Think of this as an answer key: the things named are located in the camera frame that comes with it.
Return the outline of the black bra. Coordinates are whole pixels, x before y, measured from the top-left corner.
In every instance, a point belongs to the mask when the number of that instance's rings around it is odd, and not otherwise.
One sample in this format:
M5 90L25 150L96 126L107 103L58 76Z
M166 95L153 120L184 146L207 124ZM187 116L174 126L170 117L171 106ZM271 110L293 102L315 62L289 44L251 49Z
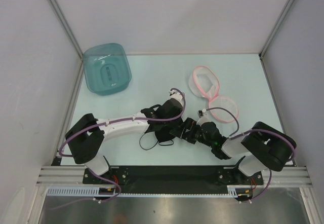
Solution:
M157 145L159 146L172 146L174 144L174 139L176 138L175 135L171 133L172 130L175 130L177 126L175 124L167 124L161 127L149 127L140 137L139 139L139 146L142 150L144 151L149 151L153 148L155 148ZM156 143L149 147L149 148L144 148L141 144L142 138L148 134L148 133L154 133L155 138L156 138Z

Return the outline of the pink mesh laundry bag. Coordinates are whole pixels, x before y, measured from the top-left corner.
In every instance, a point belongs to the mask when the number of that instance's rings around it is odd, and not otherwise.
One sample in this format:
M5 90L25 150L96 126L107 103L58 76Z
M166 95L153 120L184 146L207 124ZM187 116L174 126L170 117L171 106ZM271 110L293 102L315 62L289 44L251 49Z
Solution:
M220 95L220 82L215 73L207 66L197 66L188 79L190 91L208 101L209 113L219 122L231 123L239 116L235 101L227 96Z

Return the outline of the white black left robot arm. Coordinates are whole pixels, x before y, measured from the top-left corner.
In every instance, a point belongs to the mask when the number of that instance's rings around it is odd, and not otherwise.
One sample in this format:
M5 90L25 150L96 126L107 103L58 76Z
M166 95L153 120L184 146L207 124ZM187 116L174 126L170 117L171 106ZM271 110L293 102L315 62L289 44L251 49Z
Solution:
M185 105L185 99L173 95L163 105L142 109L126 118L99 120L93 114L86 114L65 135L59 155L72 157L76 164L85 165L100 183L107 183L112 171L106 158L99 154L101 144L128 134L160 131L181 119Z

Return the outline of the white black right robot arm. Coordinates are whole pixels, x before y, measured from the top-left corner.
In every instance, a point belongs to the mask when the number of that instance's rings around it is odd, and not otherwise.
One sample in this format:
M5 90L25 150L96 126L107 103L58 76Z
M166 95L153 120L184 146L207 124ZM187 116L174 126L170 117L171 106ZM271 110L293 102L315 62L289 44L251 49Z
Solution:
M220 160L240 157L230 169L217 172L218 184L245 184L265 169L280 172L295 156L297 147L291 137L261 121L244 133L226 137L214 122L187 118L172 127L169 134L191 144L199 142L208 146Z

